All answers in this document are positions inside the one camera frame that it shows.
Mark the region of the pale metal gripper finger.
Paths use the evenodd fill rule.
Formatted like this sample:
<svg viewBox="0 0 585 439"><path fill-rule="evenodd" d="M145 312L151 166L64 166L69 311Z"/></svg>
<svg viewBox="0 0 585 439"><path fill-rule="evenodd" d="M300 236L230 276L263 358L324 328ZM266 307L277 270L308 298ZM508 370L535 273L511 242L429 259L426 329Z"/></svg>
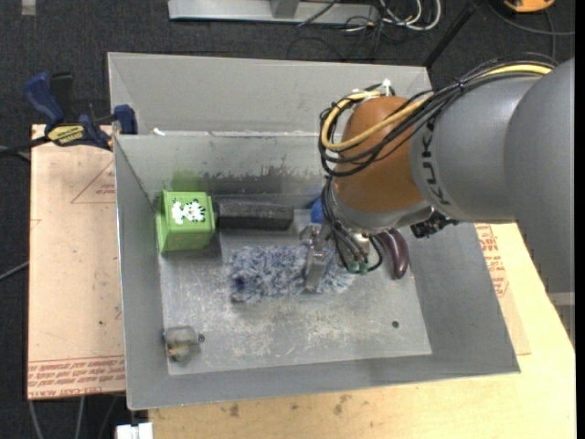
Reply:
<svg viewBox="0 0 585 439"><path fill-rule="evenodd" d="M314 246L309 247L303 270L304 291L307 293L319 293L327 262L325 251Z"/></svg>
<svg viewBox="0 0 585 439"><path fill-rule="evenodd" d="M321 256L321 225L320 224L309 224L307 225L299 235L300 242L303 246L308 249L308 253L312 257Z"/></svg>

